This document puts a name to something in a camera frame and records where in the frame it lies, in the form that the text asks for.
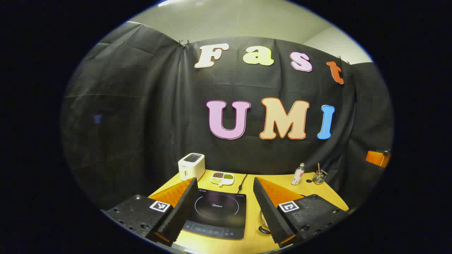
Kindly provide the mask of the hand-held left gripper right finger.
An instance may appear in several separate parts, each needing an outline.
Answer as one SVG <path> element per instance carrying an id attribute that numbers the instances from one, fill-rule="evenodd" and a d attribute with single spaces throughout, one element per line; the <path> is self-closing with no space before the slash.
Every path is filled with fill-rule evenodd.
<path id="1" fill-rule="evenodd" d="M 261 177 L 254 178 L 253 192 L 279 247 L 309 241 L 349 215 L 318 194 L 302 196 Z"/>

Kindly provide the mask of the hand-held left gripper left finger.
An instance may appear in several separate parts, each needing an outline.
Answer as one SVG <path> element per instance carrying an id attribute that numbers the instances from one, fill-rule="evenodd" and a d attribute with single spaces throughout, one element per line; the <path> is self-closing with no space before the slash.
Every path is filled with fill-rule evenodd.
<path id="1" fill-rule="evenodd" d="M 192 177 L 150 196 L 132 195 L 105 211 L 122 226 L 170 247 L 178 238 L 198 195 Z"/>

